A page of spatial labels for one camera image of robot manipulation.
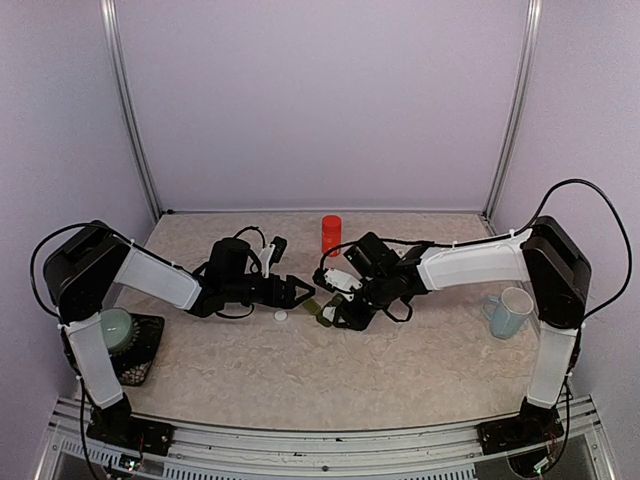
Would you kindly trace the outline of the green pill organizer box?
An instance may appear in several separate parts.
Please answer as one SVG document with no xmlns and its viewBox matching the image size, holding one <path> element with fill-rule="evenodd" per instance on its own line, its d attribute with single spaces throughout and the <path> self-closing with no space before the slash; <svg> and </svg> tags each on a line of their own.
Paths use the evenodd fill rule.
<svg viewBox="0 0 640 480">
<path fill-rule="evenodd" d="M 302 303 L 302 306 L 320 325 L 338 327 L 336 310 L 344 301 L 345 298 L 337 294 L 324 305 L 320 305 L 314 298 L 309 298 Z"/>
</svg>

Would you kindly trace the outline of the white bottle cap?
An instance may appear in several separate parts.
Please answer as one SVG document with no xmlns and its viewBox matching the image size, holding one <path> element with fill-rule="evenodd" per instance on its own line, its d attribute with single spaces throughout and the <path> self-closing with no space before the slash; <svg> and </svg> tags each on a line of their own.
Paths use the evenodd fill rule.
<svg viewBox="0 0 640 480">
<path fill-rule="evenodd" d="M 288 314 L 286 311 L 277 311 L 274 314 L 274 319 L 279 322 L 285 321 L 287 318 L 288 318 Z"/>
</svg>

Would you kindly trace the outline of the small white pill bottle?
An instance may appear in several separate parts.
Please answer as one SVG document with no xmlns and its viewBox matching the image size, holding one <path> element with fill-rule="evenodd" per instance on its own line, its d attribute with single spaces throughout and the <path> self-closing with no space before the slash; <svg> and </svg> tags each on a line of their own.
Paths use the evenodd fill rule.
<svg viewBox="0 0 640 480">
<path fill-rule="evenodd" d="M 337 270 L 328 271 L 324 280 L 332 292 L 338 292 L 347 301 L 354 298 L 354 290 L 360 287 L 359 281 L 352 275 Z"/>
</svg>

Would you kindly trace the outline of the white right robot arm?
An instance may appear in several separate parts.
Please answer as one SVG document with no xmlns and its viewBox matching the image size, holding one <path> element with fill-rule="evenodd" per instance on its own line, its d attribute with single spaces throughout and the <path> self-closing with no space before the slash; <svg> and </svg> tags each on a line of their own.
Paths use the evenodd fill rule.
<svg viewBox="0 0 640 480">
<path fill-rule="evenodd" d="M 343 297 L 332 322 L 355 331 L 366 329 L 375 314 L 395 301 L 463 285 L 528 284 L 540 324 L 539 348 L 526 393 L 529 406 L 513 419 L 511 433 L 523 444 L 535 442 L 551 424 L 550 414 L 578 354 L 586 316 L 591 265 L 551 216 L 507 234 L 462 243 L 405 242 L 368 232 L 341 245 L 354 273 L 320 264 L 314 283 Z"/>
</svg>

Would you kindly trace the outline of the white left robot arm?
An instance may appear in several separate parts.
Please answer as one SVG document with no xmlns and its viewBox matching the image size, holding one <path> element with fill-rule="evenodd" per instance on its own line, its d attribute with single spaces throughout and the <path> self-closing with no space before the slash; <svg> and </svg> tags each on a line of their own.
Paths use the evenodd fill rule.
<svg viewBox="0 0 640 480">
<path fill-rule="evenodd" d="M 43 278 L 84 389 L 103 410 L 99 424 L 121 445 L 133 443 L 140 424 L 123 409 L 129 401 L 101 329 L 112 293 L 137 291 L 196 318 L 222 317 L 232 304 L 290 311 L 316 293 L 295 275 L 273 272 L 287 248 L 281 237 L 259 251 L 240 236 L 224 237 L 187 270 L 100 220 L 62 227 L 46 239 L 61 235 L 67 238 L 44 261 Z"/>
</svg>

